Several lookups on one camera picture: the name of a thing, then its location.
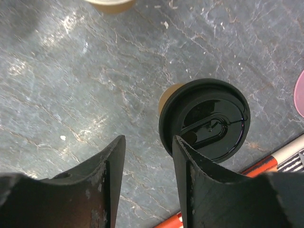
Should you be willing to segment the brown paper cup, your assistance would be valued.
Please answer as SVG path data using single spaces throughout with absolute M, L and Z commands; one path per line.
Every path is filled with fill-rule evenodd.
M 184 84 L 182 84 L 182 83 L 174 84 L 163 92 L 163 94 L 161 95 L 161 97 L 159 99 L 159 104 L 158 104 L 158 113 L 159 114 L 161 114 L 162 109 L 163 109 L 165 103 L 167 102 L 167 100 L 169 99 L 169 97 L 183 85 Z
M 101 12 L 117 14 L 130 9 L 136 0 L 86 0 L 86 2 Z

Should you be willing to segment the pink straw holder cup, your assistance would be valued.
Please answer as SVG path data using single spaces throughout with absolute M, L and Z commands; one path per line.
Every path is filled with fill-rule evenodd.
M 304 117 L 304 70 L 300 73 L 296 81 L 293 100 L 296 111 Z

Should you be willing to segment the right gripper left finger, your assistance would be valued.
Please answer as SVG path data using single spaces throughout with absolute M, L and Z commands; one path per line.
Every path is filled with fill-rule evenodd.
M 3 228 L 113 228 L 125 158 L 120 135 L 102 151 L 51 179 L 0 175 Z

